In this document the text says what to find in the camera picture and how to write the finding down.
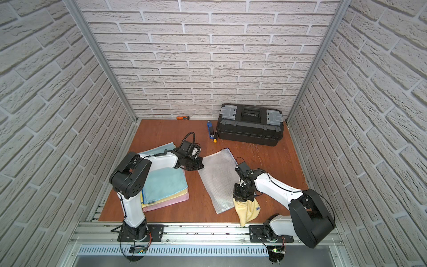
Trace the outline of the yellow cleaning cloth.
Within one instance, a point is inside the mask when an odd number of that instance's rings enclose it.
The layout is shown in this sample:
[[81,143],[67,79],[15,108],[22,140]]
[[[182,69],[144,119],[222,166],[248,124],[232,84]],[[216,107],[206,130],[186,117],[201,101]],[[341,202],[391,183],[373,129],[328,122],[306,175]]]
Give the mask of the yellow cleaning cloth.
[[240,226],[244,227],[247,222],[256,219],[261,211],[258,201],[237,201],[233,199],[235,210],[240,220]]

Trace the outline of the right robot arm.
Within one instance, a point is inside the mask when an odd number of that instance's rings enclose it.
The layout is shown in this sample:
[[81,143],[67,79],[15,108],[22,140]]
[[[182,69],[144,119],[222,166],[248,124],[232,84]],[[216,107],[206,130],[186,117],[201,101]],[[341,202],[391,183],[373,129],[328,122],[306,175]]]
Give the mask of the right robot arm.
[[327,208],[328,202],[312,189],[293,188],[263,169],[250,169],[246,162],[235,168],[240,182],[234,185],[233,202],[240,225],[256,219],[261,207],[257,196],[267,195],[290,212],[290,219],[280,214],[268,218],[253,235],[261,242],[283,244],[287,238],[298,237],[309,248],[315,248],[336,227],[335,215]]

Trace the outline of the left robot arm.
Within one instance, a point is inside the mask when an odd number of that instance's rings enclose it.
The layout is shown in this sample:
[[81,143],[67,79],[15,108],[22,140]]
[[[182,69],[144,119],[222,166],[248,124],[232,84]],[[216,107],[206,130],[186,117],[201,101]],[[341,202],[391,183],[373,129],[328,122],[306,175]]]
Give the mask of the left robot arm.
[[142,210],[140,194],[150,173],[163,169],[197,171],[204,168],[199,156],[201,146],[195,142],[195,133],[189,132],[179,147],[162,153],[141,155],[129,152],[110,176],[110,184],[117,193],[123,210],[118,241],[141,241],[150,236],[147,220]]

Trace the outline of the clear mesh document bag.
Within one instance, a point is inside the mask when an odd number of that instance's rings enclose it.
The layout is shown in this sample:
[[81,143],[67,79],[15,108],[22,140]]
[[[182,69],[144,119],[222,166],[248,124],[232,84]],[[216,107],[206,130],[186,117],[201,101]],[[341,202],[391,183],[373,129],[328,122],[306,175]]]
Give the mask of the clear mesh document bag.
[[234,207],[234,185],[239,183],[235,158],[229,149],[204,157],[199,175],[208,192],[215,212],[220,214]]

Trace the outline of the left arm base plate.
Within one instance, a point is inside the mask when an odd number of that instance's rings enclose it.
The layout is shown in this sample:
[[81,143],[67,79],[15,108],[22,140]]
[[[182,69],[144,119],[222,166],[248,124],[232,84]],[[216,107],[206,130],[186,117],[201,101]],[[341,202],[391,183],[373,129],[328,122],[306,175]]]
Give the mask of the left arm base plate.
[[119,227],[119,242],[160,242],[163,236],[165,225],[163,224],[148,224],[141,225],[134,229],[124,223]]

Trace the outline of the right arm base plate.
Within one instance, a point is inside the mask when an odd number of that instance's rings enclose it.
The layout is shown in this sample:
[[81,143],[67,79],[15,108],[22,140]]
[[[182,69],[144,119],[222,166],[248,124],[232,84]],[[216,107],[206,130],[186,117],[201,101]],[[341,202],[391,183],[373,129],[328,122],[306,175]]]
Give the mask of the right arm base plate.
[[276,235],[273,230],[265,225],[249,225],[249,234],[251,243],[293,243],[294,237],[289,235]]

